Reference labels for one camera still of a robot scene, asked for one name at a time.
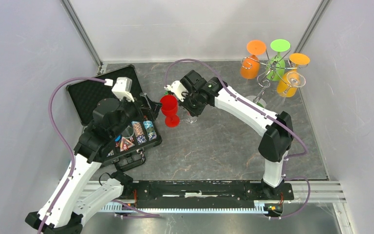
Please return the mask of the red plastic wine glass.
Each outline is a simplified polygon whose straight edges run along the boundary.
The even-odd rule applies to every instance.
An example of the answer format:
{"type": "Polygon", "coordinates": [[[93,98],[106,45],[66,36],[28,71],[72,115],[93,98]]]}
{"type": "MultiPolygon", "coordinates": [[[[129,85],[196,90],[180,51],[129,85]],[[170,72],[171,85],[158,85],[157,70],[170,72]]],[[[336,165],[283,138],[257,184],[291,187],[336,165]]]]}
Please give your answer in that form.
{"type": "Polygon", "coordinates": [[[180,123],[180,119],[177,116],[178,112],[178,101],[177,98],[172,95],[165,95],[160,99],[162,104],[161,111],[165,118],[165,124],[170,127],[176,127],[180,123]]]}

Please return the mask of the clear wine glass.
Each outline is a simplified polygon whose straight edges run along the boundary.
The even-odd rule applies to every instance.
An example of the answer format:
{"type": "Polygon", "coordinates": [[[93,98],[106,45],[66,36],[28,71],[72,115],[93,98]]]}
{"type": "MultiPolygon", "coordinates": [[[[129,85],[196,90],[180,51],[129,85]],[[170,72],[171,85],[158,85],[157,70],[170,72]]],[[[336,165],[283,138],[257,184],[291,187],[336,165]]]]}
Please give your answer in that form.
{"type": "Polygon", "coordinates": [[[184,114],[184,120],[188,123],[195,123],[198,117],[192,116],[188,111],[184,114]]]}
{"type": "Polygon", "coordinates": [[[283,82],[285,88],[282,93],[287,98],[294,96],[296,91],[306,84],[305,77],[296,71],[286,73],[283,82]]]}

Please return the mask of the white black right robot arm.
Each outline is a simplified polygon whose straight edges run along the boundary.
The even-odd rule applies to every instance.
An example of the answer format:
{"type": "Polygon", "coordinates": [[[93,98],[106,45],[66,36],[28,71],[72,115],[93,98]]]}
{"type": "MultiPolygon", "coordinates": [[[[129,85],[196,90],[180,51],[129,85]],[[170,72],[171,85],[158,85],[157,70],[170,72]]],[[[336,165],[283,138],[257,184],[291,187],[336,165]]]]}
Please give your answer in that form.
{"type": "Polygon", "coordinates": [[[179,88],[179,103],[191,116],[199,116],[210,105],[232,114],[261,136],[258,151],[265,159],[262,194],[268,199],[276,198],[281,193],[284,157],[294,139],[290,134],[290,115],[268,111],[244,98],[225,81],[217,77],[205,80],[194,70],[181,78],[179,88]]]}

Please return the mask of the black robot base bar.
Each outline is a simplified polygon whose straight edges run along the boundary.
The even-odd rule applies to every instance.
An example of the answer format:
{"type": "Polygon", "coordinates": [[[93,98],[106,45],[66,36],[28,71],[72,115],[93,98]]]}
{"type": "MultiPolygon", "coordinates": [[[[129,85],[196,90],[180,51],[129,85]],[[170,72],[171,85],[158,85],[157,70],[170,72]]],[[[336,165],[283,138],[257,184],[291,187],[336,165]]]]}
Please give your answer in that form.
{"type": "Polygon", "coordinates": [[[140,180],[127,183],[120,199],[137,208],[253,208],[254,201],[293,200],[291,183],[272,188],[259,180],[140,180]]]}

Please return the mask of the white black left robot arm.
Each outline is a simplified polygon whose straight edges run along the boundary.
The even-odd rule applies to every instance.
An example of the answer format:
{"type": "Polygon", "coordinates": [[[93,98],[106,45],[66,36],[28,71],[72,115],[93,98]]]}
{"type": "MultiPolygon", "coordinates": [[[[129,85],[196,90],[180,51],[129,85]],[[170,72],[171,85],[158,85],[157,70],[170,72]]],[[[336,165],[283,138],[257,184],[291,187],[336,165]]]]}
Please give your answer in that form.
{"type": "Polygon", "coordinates": [[[39,234],[78,234],[84,224],[102,207],[116,198],[129,198],[134,191],[133,179],[116,171],[99,189],[81,202],[82,191],[93,174],[109,160],[115,149],[116,138],[134,121],[143,121],[148,111],[158,117],[162,104],[146,94],[141,99],[105,98],[93,110],[93,119],[87,125],[74,149],[70,165],[48,202],[36,212],[27,215],[25,222],[39,234]]]}

